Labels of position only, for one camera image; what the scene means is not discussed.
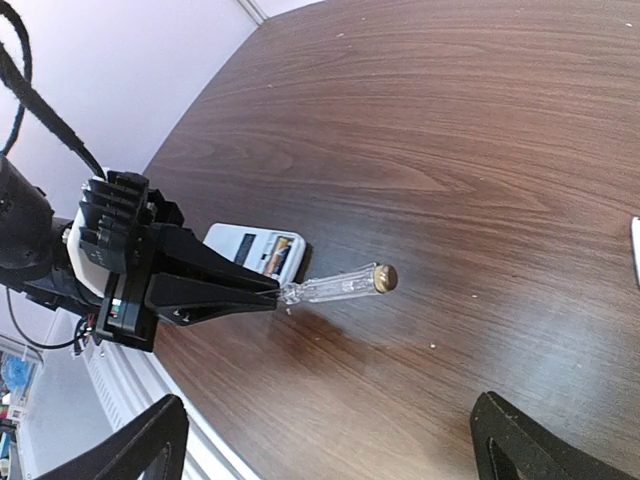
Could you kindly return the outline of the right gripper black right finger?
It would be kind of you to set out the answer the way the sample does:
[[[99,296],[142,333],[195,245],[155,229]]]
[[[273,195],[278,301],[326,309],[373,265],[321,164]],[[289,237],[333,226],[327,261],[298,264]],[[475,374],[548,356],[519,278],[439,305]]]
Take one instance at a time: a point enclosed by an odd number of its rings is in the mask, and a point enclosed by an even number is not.
[[[499,394],[482,393],[470,415],[481,479],[629,479],[563,441]]]

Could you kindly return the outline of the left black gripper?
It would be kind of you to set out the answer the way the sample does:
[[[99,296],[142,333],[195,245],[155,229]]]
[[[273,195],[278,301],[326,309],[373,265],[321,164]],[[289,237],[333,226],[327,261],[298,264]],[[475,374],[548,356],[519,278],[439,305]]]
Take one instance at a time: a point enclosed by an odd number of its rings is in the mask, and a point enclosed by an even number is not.
[[[274,310],[276,280],[238,265],[174,224],[154,223],[137,237],[128,270],[112,273],[95,337],[151,352],[161,320],[178,326]]]

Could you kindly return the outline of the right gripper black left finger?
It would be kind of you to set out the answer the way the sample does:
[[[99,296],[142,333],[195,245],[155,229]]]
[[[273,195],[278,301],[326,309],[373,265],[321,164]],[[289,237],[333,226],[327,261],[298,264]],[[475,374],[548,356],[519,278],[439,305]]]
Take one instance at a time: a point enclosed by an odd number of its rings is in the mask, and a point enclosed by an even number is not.
[[[41,477],[180,480],[188,433],[183,401],[167,394],[98,446]]]

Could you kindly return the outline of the white remote control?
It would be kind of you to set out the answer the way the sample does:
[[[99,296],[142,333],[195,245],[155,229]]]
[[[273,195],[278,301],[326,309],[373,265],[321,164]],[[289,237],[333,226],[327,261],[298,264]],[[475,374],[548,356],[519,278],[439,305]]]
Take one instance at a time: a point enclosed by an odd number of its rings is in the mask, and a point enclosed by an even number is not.
[[[264,274],[265,265],[278,236],[290,237],[293,243],[281,274],[269,277]],[[203,243],[226,259],[277,280],[280,284],[295,280],[307,247],[303,237],[295,232],[226,223],[213,224]]]

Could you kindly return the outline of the clear handle screwdriver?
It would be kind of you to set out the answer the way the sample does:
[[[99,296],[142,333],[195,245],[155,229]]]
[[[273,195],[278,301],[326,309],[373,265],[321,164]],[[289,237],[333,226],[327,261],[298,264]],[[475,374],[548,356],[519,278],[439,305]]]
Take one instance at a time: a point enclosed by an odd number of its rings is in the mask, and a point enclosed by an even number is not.
[[[279,291],[279,300],[295,305],[382,295],[393,291],[398,279],[392,265],[371,263],[350,272],[285,284]]]

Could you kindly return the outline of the white battery compartment cover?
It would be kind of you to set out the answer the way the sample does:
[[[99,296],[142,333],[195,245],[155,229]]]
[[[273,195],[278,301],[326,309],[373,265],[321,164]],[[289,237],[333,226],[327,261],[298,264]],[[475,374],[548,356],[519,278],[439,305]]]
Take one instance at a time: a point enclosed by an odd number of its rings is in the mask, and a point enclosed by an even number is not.
[[[634,216],[630,223],[631,251],[637,285],[640,286],[640,218]]]

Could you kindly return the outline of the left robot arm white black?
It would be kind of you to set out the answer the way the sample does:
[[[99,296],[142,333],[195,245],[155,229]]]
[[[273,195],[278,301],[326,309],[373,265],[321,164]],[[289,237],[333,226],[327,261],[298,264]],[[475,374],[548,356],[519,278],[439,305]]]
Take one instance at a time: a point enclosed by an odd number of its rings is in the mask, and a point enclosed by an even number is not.
[[[277,305],[277,281],[236,264],[184,227],[146,177],[93,178],[74,219],[1,161],[1,282],[35,303],[96,319],[94,336],[150,352],[159,322],[190,326]]]

